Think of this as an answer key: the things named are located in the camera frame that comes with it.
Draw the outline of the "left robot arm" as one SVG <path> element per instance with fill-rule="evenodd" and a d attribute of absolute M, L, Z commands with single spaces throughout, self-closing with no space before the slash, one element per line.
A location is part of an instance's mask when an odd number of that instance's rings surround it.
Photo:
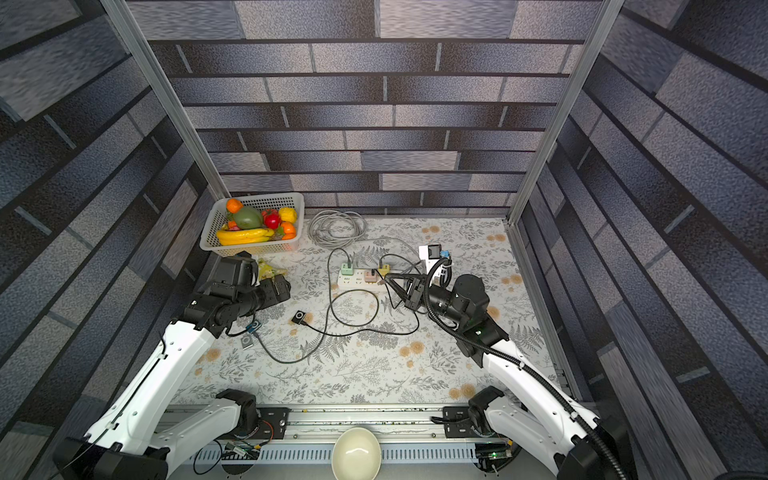
<path fill-rule="evenodd" d="M 190 456 L 222 435 L 247 436 L 261 425 L 253 395 L 217 394 L 197 413 L 157 426 L 197 360 L 233 323 L 290 298 L 282 275 L 260 279 L 248 253 L 222 259 L 211 278 L 165 327 L 153 354 L 113 405 L 81 438 L 56 448 L 55 478 L 166 479 Z"/>

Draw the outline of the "blue mp3 player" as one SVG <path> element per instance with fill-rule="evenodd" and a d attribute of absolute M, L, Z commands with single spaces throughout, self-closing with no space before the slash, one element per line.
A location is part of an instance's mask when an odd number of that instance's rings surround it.
<path fill-rule="evenodd" d="M 251 323 L 249 323 L 246 326 L 246 332 L 255 335 L 256 332 L 261 328 L 262 324 L 258 320 L 253 320 Z"/>

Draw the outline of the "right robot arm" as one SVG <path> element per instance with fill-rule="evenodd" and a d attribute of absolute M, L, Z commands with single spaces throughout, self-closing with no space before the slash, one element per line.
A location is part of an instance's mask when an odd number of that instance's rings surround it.
<path fill-rule="evenodd" d="M 477 429 L 506 437 L 558 479 L 634 479 L 637 466 L 627 429 L 601 418 L 546 378 L 488 313 L 483 281 L 459 276 L 451 289 L 430 274 L 395 274 L 385 282 L 411 310 L 428 317 L 461 352 L 510 390 L 510 401 L 487 387 L 469 402 Z"/>

